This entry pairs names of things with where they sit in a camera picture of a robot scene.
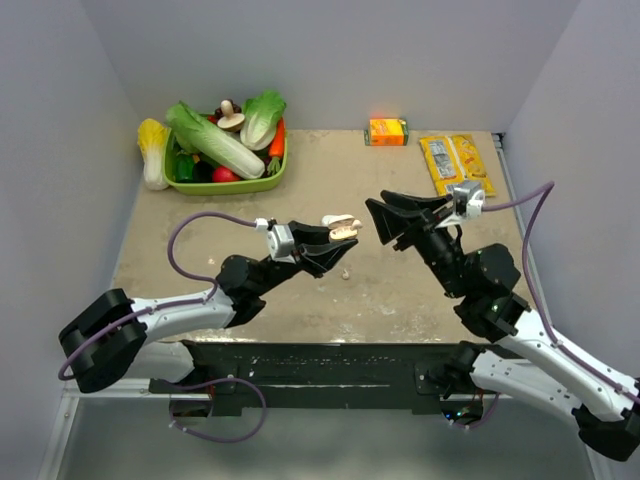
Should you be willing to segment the white oval charging case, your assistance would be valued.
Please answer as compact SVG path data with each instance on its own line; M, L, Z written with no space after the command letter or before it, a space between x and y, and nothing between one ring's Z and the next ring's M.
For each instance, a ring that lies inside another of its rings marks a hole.
M329 229L340 228L344 225L351 225L355 218L349 214L325 215L321 219L321 225Z

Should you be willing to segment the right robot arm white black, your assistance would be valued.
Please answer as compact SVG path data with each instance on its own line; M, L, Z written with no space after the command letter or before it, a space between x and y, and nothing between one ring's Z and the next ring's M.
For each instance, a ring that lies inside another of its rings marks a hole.
M447 394L478 388L523 400L574 424L595 452L618 462L631 457L639 447L638 379L575 345L515 293L529 269L516 268L506 246L465 252L460 235L450 234L490 211L477 183L465 182L436 198L382 191L365 205L381 243L397 251L414 248L446 296L461 301L454 311L473 335L527 362L519 366L462 342L453 357L426 372L427 379Z

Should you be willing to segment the beige small charging case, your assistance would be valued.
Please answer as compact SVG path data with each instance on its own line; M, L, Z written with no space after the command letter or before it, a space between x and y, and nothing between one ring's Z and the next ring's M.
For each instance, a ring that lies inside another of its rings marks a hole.
M332 242L339 242L356 238L362 227L362 222L355 218L333 221L329 225L329 239Z

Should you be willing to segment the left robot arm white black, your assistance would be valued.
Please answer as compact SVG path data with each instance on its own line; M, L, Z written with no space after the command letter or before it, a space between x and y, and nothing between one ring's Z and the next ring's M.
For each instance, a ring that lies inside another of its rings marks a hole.
M351 215L328 215L319 226L265 218L242 224L265 234L264 259L229 256L216 277L205 279L210 289L193 294L143 299L121 288L104 292L60 332L66 355L60 379L95 393L141 373L185 392L200 390L207 368L184 344L166 338L248 323L265 307L264 294L300 272L315 278L329 272L356 245L362 227Z

